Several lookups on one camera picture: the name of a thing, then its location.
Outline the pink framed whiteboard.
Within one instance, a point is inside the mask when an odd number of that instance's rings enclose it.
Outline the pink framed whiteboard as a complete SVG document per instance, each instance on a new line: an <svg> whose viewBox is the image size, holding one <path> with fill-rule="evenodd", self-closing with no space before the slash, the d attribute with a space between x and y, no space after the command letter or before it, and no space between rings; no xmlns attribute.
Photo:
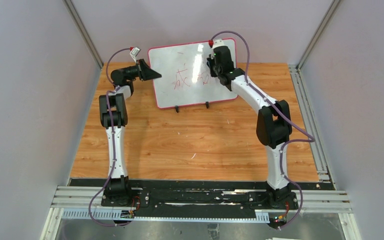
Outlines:
<svg viewBox="0 0 384 240"><path fill-rule="evenodd" d="M237 94L212 77L207 58L208 41L150 48L149 66L161 74L153 80L156 105L160 109L229 101Z"/></svg>

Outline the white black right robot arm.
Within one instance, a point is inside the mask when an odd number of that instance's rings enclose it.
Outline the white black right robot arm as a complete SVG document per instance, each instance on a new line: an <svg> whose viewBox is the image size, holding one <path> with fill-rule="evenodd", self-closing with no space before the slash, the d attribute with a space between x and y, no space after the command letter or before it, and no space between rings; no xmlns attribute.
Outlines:
<svg viewBox="0 0 384 240"><path fill-rule="evenodd" d="M248 103L257 115L256 136L267 154L267 188L263 192L252 192L248 201L253 209L263 207L280 210L296 210L300 206L293 184L287 179L286 148L292 126L289 104L277 101L263 92L246 76L241 68L235 67L230 48L226 45L213 46L207 58L212 77L221 85Z"/></svg>

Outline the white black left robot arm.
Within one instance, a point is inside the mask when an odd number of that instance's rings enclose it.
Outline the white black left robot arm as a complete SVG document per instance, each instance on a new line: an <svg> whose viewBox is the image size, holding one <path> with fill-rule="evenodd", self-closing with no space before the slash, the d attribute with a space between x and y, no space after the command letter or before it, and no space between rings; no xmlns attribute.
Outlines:
<svg viewBox="0 0 384 240"><path fill-rule="evenodd" d="M133 95L134 81L149 81L162 75L151 69L144 59L135 65L113 70L110 74L114 89L100 95L99 118L108 141L109 170L103 187L102 205L128 206L134 196L125 163L124 135L128 124L126 100Z"/></svg>

